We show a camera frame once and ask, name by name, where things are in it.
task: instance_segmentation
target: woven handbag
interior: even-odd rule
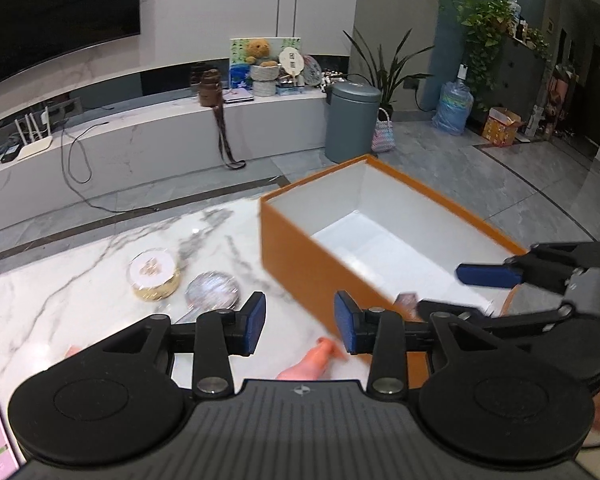
[[[395,148],[394,125],[384,108],[380,108],[380,111],[386,117],[386,121],[376,121],[376,131],[371,141],[371,149],[375,153],[390,152]]]

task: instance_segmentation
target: door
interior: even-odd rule
[[[595,46],[585,86],[584,120],[580,131],[600,146],[600,47]]]

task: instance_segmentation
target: gray ribbed surface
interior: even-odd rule
[[[134,463],[64,471],[31,463],[16,480],[587,480],[575,463],[501,472],[437,448],[408,410],[365,397],[355,382],[250,381],[232,400],[206,402],[179,436]]]

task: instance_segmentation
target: orange shoe box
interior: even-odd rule
[[[526,250],[477,216],[370,155],[333,166],[260,199],[264,268],[328,330],[336,291],[361,308],[398,294],[472,304],[503,314],[512,291],[458,282],[463,262],[499,263]],[[410,355],[410,386],[426,377]]]

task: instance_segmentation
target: painting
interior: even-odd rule
[[[300,52],[300,38],[235,38],[231,40],[231,56],[229,57],[229,87],[230,88],[253,88],[253,81],[249,77],[251,65],[247,63],[246,48],[250,41],[264,39],[269,42],[269,56],[267,59],[278,60],[280,52],[286,47],[292,46]]]

